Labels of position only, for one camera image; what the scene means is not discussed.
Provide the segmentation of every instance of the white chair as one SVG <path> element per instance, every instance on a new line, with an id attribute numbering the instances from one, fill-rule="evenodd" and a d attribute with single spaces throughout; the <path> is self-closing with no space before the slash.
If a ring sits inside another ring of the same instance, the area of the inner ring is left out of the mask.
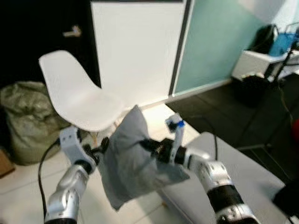
<path id="1" fill-rule="evenodd" d="M 71 124 L 97 132 L 108 128 L 120 116 L 123 103 L 97 87 L 69 52 L 45 54 L 39 64 L 55 110 Z"/>

